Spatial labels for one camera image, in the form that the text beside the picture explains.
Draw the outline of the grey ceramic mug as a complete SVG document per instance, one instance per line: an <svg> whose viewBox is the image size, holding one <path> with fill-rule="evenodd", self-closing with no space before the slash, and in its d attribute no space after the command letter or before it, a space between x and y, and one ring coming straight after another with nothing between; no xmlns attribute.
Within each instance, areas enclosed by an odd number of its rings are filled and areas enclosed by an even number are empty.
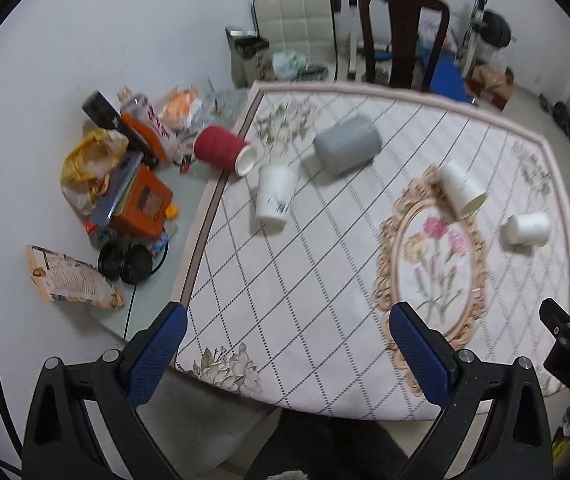
<svg viewBox="0 0 570 480"><path fill-rule="evenodd" d="M383 139L369 118L355 115L317 134L313 147L324 169L337 177L374 159L383 149Z"/></svg>

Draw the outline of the white paper cup right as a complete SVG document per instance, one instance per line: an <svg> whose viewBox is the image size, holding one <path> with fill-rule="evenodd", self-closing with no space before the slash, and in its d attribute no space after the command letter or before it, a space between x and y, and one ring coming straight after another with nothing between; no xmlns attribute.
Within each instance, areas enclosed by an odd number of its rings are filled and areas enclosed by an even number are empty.
<svg viewBox="0 0 570 480"><path fill-rule="evenodd" d="M550 218L542 211L531 214L513 214L504 226L503 232L509 245L544 246L550 240Z"/></svg>

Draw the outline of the white paper cup centre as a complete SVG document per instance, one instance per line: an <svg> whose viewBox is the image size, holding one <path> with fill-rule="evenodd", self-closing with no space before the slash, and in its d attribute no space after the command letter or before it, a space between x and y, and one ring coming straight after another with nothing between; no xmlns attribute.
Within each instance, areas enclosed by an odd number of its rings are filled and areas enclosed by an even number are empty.
<svg viewBox="0 0 570 480"><path fill-rule="evenodd" d="M446 162L438 170L445 197L459 219L466 219L482 207L488 194L474 177L457 162Z"/></svg>

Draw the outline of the red ribbed paper cup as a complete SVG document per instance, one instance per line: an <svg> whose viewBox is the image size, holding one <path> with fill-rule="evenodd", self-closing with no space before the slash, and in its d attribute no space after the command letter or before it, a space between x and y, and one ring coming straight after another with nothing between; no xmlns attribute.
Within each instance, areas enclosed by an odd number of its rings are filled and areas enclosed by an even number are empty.
<svg viewBox="0 0 570 480"><path fill-rule="evenodd" d="M245 177L256 165L256 149L237 134L220 126L209 126L197 134L194 155L222 171Z"/></svg>

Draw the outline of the white printed paper cup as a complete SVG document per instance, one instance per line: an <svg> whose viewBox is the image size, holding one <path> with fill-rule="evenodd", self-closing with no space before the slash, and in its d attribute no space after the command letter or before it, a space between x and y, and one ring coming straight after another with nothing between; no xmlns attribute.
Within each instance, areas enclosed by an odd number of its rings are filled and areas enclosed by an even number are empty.
<svg viewBox="0 0 570 480"><path fill-rule="evenodd" d="M268 226L283 226L295 195L298 172L291 166L271 164L259 169L255 213Z"/></svg>

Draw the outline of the printed snack packet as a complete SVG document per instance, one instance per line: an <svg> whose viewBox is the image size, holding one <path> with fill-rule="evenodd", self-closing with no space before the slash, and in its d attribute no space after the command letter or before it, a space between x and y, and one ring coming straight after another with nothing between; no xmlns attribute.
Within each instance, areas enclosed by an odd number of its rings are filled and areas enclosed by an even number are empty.
<svg viewBox="0 0 570 480"><path fill-rule="evenodd" d="M43 301L90 304L120 309L125 299L107 278L89 263L35 245L26 246L28 272Z"/></svg>

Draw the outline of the black headphones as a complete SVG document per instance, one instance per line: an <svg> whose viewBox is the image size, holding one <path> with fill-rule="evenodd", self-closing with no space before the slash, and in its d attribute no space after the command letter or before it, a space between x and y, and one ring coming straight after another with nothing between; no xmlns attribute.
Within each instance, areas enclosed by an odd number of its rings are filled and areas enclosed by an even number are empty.
<svg viewBox="0 0 570 480"><path fill-rule="evenodd" d="M168 246L163 248L163 255L156 258L143 244L125 248L122 243L112 240L99 252L98 270L108 281L136 286L160 270L167 254Z"/></svg>

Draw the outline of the orange gift box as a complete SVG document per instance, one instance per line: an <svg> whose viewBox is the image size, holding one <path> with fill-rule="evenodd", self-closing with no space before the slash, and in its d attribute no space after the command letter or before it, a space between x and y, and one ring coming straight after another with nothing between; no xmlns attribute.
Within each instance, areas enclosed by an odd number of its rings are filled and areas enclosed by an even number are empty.
<svg viewBox="0 0 570 480"><path fill-rule="evenodd" d="M172 196L171 189L154 171L140 165L108 226L134 238L157 238L163 231Z"/></svg>

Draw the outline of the yellow bottle cap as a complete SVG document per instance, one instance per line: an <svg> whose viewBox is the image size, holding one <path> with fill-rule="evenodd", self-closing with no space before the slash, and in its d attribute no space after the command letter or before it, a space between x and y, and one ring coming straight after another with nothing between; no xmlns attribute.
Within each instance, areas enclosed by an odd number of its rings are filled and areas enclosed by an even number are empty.
<svg viewBox="0 0 570 480"><path fill-rule="evenodd" d="M174 219L178 217L179 208L174 204L170 204L165 210L166 218L167 219Z"/></svg>

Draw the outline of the yellow plastic bag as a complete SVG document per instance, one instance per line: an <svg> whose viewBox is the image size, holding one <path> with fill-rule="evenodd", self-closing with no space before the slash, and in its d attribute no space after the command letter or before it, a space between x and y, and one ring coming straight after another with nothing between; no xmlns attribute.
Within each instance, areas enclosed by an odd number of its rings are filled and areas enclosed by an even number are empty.
<svg viewBox="0 0 570 480"><path fill-rule="evenodd" d="M64 197L79 217L87 218L107 192L110 173L126 154L128 139L118 131L86 131L63 162L60 185Z"/></svg>

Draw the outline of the patterned white table mat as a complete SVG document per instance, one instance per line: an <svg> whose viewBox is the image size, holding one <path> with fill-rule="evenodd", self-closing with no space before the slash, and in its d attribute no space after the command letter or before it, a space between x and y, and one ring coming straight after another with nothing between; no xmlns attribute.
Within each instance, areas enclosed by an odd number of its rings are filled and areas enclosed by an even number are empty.
<svg viewBox="0 0 570 480"><path fill-rule="evenodd" d="M355 115L383 139L334 177L315 136ZM321 415L428 420L389 334L408 302L455 348L540 370L545 298L570 313L570 203L548 143L498 115L368 84L255 84L235 131L261 164L298 172L282 229L255 217L257 172L206 185L173 296L186 304L176 370L253 400ZM454 214L438 180L457 162L486 190ZM509 245L513 214L550 218L544 246Z"/></svg>

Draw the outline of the blue stool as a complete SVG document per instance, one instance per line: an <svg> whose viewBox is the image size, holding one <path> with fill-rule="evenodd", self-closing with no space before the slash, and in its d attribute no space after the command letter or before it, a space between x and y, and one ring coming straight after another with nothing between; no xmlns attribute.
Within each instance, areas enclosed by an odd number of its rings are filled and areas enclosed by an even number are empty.
<svg viewBox="0 0 570 480"><path fill-rule="evenodd" d="M470 102L460 71L449 61L438 61L434 75L432 75L429 92L456 102Z"/></svg>

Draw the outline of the black box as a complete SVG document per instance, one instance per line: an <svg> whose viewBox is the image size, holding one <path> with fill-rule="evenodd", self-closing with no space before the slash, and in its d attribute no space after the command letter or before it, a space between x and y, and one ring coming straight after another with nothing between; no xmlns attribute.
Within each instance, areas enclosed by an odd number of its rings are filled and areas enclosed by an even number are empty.
<svg viewBox="0 0 570 480"><path fill-rule="evenodd" d="M94 91L81 105L81 110L100 128L117 130L120 115L99 91Z"/></svg>

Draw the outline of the white orange snack bag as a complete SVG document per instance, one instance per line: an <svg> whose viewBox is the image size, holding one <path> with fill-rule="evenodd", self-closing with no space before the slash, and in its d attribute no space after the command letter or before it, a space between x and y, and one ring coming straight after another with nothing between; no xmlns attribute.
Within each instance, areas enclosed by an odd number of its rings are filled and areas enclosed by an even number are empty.
<svg viewBox="0 0 570 480"><path fill-rule="evenodd" d="M117 93L117 98L122 120L142 136L163 164L171 164L178 151L178 136L160 121L148 96L125 87Z"/></svg>

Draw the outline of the dark wooden chair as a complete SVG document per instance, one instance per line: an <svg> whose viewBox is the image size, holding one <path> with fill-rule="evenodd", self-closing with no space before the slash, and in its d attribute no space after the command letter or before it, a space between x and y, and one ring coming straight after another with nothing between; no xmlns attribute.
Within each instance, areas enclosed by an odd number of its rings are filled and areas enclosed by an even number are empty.
<svg viewBox="0 0 570 480"><path fill-rule="evenodd" d="M373 0L359 0L360 21L362 27L363 53L365 60L365 81L376 82L376 60L374 53L374 34L371 19ZM414 68L419 58L416 47L419 44L419 22L422 10L440 13L440 22L430 57L424 70L419 89L431 90L440 53L450 24L449 6L442 0L381 0L387 4L391 30L391 70L387 86L390 88L411 89Z"/></svg>

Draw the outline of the white padded chair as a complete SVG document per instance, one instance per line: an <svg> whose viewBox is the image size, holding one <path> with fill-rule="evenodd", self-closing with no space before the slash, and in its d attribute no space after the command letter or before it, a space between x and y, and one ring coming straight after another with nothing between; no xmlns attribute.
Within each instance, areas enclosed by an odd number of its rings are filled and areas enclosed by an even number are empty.
<svg viewBox="0 0 570 480"><path fill-rule="evenodd" d="M335 80L338 54L331 0L253 0L259 36L273 53L294 51L323 64L327 80Z"/></svg>

